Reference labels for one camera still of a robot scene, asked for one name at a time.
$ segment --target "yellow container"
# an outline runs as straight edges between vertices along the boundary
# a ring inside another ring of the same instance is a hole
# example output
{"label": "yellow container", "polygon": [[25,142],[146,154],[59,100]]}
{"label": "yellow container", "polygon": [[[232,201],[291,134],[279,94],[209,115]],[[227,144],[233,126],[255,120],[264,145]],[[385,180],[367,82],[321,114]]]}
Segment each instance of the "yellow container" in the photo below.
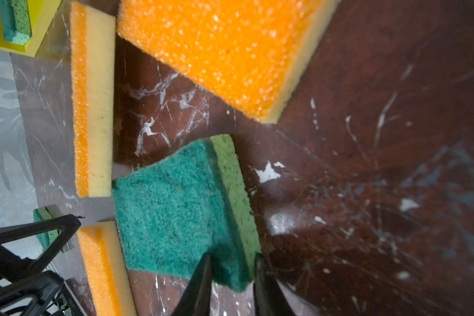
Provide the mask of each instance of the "yellow container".
{"label": "yellow container", "polygon": [[9,43],[3,39],[2,22],[0,20],[0,50],[35,57],[51,24],[52,17],[61,2],[62,0],[28,0],[32,37],[24,45]]}

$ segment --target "gray floor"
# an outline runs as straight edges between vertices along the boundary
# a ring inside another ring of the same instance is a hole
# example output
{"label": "gray floor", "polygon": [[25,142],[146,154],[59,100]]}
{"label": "gray floor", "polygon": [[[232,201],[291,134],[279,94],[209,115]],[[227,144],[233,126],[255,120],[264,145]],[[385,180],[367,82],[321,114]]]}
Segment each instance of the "gray floor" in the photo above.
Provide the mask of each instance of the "gray floor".
{"label": "gray floor", "polygon": [[[35,208],[37,197],[11,55],[0,51],[0,227],[32,222]],[[42,252],[36,237],[6,247],[21,257],[35,258]]]}

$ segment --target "orange sponge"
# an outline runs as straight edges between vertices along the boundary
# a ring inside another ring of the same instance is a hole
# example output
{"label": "orange sponge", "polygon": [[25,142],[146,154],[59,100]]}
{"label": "orange sponge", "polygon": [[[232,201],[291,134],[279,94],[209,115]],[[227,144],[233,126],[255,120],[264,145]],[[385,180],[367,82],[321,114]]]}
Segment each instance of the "orange sponge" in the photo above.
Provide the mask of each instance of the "orange sponge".
{"label": "orange sponge", "polygon": [[73,2],[70,33],[77,195],[110,196],[116,19]]}
{"label": "orange sponge", "polygon": [[262,123],[276,123],[337,0],[122,0],[118,34]]}
{"label": "orange sponge", "polygon": [[97,316],[136,316],[114,221],[77,231]]}

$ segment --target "green sponge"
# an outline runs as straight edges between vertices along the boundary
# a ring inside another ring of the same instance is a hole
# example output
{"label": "green sponge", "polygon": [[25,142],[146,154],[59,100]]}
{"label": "green sponge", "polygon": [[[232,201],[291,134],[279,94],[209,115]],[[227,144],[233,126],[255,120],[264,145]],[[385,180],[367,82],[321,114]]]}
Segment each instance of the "green sponge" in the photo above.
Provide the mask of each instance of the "green sponge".
{"label": "green sponge", "polygon": [[229,135],[116,180],[113,196],[127,268],[191,278],[209,251],[216,282],[241,292],[253,281],[260,242]]}
{"label": "green sponge", "polygon": [[3,38],[24,45],[32,37],[27,0],[0,0]]}

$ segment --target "dark red marble surface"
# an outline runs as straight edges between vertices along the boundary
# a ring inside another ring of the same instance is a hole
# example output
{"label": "dark red marble surface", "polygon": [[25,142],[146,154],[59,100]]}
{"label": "dark red marble surface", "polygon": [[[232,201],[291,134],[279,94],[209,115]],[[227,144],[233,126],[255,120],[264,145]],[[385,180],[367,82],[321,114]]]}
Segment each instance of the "dark red marble surface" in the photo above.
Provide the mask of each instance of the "dark red marble surface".
{"label": "dark red marble surface", "polygon": [[[38,57],[13,65],[39,205],[87,224],[114,206],[75,194],[68,8]],[[115,83],[114,177],[232,135],[263,254],[297,314],[474,315],[474,0],[342,1],[277,125],[120,38]],[[275,179],[260,182],[268,162]],[[56,264],[94,313],[77,248]],[[169,314],[186,285],[129,276],[140,316]],[[253,313],[252,292],[215,286],[211,306]]]}

